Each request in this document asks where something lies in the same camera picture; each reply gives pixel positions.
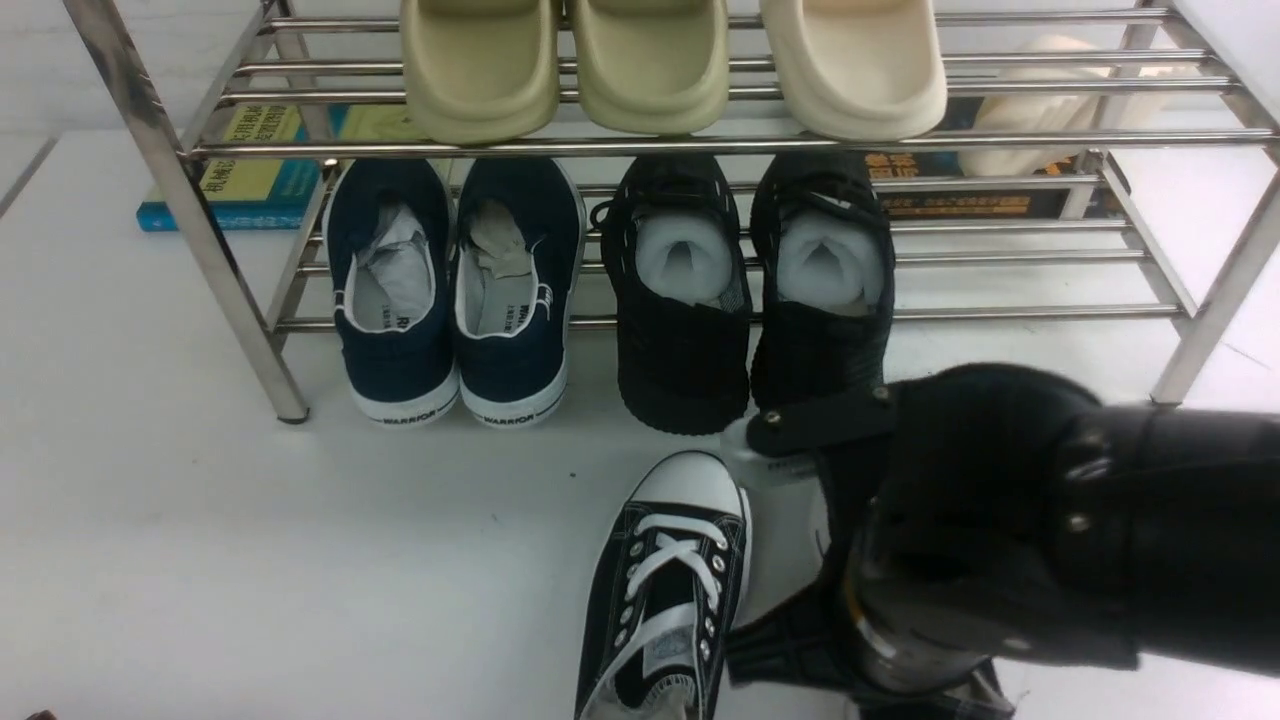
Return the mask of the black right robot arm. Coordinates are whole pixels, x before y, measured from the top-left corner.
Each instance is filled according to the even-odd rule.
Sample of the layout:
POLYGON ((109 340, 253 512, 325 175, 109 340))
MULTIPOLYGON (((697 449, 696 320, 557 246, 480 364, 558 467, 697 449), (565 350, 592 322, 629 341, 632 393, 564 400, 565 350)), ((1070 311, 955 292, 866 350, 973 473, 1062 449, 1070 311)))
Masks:
POLYGON ((818 480, 817 579, 726 641, 733 683, 954 705, 996 659, 1277 675, 1277 416, 1107 405, 979 363, 769 409, 742 483, 818 480))

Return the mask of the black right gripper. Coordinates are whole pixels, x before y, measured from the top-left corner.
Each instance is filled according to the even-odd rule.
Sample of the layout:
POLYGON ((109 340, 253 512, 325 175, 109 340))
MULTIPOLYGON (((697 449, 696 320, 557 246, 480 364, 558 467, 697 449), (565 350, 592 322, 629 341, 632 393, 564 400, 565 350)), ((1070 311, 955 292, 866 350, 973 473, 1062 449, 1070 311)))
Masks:
POLYGON ((1079 443, 1087 471, 1108 465, 1102 409, 1060 375, 972 364, 750 424, 751 447, 815 460, 829 546, 812 585, 837 592, 873 683, 942 691, 996 657, 1137 666, 1123 623, 1052 568, 1060 461, 1079 443))

